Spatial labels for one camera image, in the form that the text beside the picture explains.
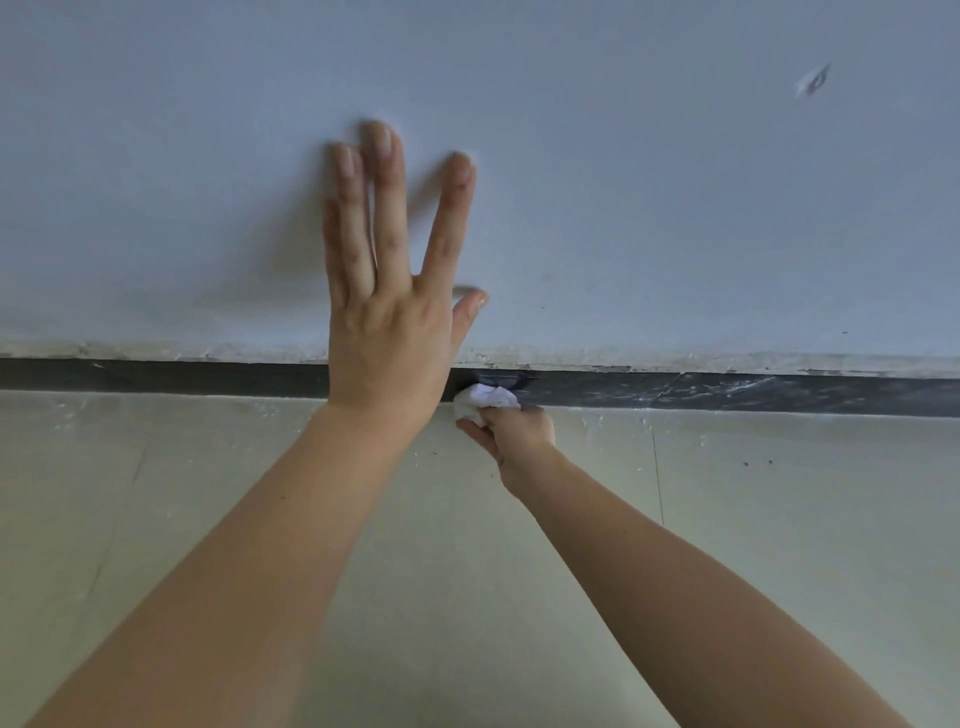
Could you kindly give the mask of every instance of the left hand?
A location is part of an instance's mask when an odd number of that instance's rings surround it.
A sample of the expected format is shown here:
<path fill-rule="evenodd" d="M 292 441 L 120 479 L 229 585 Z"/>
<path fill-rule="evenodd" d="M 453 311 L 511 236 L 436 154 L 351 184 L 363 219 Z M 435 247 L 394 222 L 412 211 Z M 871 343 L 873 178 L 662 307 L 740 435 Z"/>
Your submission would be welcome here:
<path fill-rule="evenodd" d="M 356 147 L 334 149 L 338 199 L 324 211 L 329 406 L 412 440 L 436 409 L 453 358 L 487 302 L 484 291 L 473 291 L 452 305 L 476 169 L 462 154 L 446 163 L 422 271 L 412 275 L 403 146 L 386 124 L 373 122 L 368 131 L 369 161 Z"/>

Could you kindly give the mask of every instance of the wrist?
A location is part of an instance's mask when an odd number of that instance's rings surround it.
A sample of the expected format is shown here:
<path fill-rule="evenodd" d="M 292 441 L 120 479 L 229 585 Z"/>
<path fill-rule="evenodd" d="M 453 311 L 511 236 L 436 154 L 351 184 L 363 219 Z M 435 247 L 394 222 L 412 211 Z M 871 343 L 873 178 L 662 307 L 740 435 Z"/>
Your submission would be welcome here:
<path fill-rule="evenodd" d="M 399 418 L 381 412 L 328 402 L 313 414 L 304 434 L 315 432 L 366 452 L 400 456 L 417 435 L 411 429 Z"/>
<path fill-rule="evenodd" d="M 525 500 L 528 495 L 556 481 L 567 462 L 556 446 L 544 445 L 525 452 L 516 461 L 504 462 L 500 470 L 507 489 L 520 500 Z"/>

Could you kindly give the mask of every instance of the white cloth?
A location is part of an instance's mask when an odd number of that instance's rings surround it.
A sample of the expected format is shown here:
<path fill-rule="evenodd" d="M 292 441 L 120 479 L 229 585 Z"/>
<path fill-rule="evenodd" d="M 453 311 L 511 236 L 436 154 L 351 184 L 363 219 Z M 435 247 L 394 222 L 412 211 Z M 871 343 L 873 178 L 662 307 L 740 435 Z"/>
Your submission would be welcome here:
<path fill-rule="evenodd" d="M 489 384 L 474 384 L 453 398 L 453 417 L 456 420 L 470 420 L 480 427 L 486 426 L 480 416 L 481 407 L 519 409 L 520 403 L 509 389 L 491 387 Z"/>

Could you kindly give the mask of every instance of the forearm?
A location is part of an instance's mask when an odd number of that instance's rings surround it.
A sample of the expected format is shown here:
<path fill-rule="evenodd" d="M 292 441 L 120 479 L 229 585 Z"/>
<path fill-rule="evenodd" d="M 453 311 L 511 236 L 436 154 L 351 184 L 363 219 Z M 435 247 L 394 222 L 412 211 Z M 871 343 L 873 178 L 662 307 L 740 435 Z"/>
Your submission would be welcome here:
<path fill-rule="evenodd" d="M 350 547 L 405 447 L 391 438 L 315 415 L 31 726 L 282 724 Z"/>
<path fill-rule="evenodd" d="M 769 599 L 562 455 L 517 494 L 684 728 L 907 725 Z"/>

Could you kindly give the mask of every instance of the finger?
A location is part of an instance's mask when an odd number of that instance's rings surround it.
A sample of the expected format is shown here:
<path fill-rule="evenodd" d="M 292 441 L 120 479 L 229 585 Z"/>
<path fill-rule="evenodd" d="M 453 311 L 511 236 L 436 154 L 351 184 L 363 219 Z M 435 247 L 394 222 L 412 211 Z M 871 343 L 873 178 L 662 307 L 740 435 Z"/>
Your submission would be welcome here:
<path fill-rule="evenodd" d="M 469 157 L 453 155 L 444 169 L 444 189 L 419 278 L 426 291 L 448 295 L 453 290 L 475 186 L 476 168 Z"/>
<path fill-rule="evenodd" d="M 376 250 L 376 289 L 387 293 L 410 290 L 410 251 L 407 242 L 407 175 L 400 137 L 386 124 L 369 125 L 373 147 L 373 245 Z"/>
<path fill-rule="evenodd" d="M 490 296 L 486 291 L 471 291 L 453 306 L 453 325 L 450 328 L 450 339 L 453 352 L 460 349 L 460 345 L 467 338 L 467 332 L 473 326 L 480 309 L 487 305 Z"/>
<path fill-rule="evenodd" d="M 486 450 L 494 460 L 500 459 L 500 451 L 496 448 L 496 440 L 488 429 L 478 427 L 470 420 L 458 420 L 457 429 L 465 432 L 473 442 Z"/>
<path fill-rule="evenodd" d="M 347 300 L 351 303 L 369 298 L 376 280 L 367 229 L 367 182 L 358 149 L 338 144 L 334 156 L 340 198 L 340 252 L 347 276 Z"/>
<path fill-rule="evenodd" d="M 324 252 L 330 303 L 335 308 L 343 308 L 347 302 L 347 272 L 340 252 L 340 205 L 336 200 L 324 203 Z"/>

